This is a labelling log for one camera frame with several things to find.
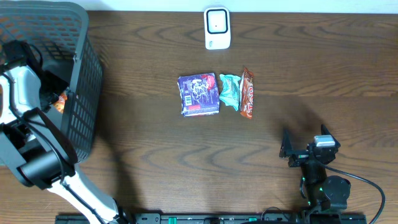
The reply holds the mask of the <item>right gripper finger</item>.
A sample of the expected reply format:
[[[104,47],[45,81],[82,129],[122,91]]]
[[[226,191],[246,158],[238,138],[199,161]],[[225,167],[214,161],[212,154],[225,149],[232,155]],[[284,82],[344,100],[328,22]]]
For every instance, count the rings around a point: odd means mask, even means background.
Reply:
[[[337,148],[340,148],[340,147],[341,147],[341,144],[340,144],[340,143],[336,140],[336,138],[329,132],[329,130],[327,129],[327,127],[326,127],[324,124],[321,125],[321,134],[322,134],[322,135],[330,135],[330,136],[333,138],[334,142],[335,142],[335,147],[337,147]]]
[[[279,152],[279,157],[290,157],[293,152],[293,147],[291,144],[291,141],[289,139],[289,131],[288,129],[283,130],[283,136],[282,136],[282,144],[280,147],[280,152]]]

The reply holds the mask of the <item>teal snack packet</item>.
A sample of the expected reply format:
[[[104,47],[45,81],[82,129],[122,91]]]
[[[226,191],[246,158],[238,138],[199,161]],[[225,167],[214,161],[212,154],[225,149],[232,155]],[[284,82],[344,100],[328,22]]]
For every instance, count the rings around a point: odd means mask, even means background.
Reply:
[[[239,82],[241,81],[241,77],[231,74],[220,74],[220,80],[223,84],[220,100],[226,106],[232,106],[237,111],[240,104]]]

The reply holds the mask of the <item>orange red snack bar wrapper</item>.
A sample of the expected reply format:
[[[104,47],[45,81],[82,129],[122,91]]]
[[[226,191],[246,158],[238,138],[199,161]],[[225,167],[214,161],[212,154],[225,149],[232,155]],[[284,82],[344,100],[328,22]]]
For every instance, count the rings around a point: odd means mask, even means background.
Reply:
[[[247,68],[244,68],[239,85],[240,89],[240,113],[242,116],[251,119],[253,111],[253,98],[254,98],[254,74]]]

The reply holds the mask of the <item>purple snack box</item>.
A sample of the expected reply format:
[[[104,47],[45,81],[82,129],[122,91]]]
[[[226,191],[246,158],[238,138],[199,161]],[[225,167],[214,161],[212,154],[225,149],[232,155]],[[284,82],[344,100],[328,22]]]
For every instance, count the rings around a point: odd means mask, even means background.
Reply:
[[[218,114],[220,99],[214,73],[179,77],[177,85],[184,117]]]

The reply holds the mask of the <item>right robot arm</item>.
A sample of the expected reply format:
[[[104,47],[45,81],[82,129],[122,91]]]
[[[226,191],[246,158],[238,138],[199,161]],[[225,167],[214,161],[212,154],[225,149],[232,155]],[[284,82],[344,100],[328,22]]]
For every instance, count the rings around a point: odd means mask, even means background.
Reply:
[[[299,167],[302,172],[300,193],[308,200],[308,208],[301,212],[303,223],[341,222],[340,214],[347,209],[351,183],[326,173],[326,165],[336,158],[340,146],[325,125],[321,125],[321,134],[301,150],[294,149],[289,131],[283,130],[279,157],[288,158],[288,166]]]

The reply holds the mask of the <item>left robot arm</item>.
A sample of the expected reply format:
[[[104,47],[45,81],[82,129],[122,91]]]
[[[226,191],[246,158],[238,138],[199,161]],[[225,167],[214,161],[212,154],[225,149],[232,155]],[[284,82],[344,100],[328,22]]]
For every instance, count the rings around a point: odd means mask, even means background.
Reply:
[[[1,160],[20,183],[57,194],[90,223],[134,223],[78,165],[70,140],[46,116],[69,84],[42,68],[40,50],[21,40],[3,44]]]

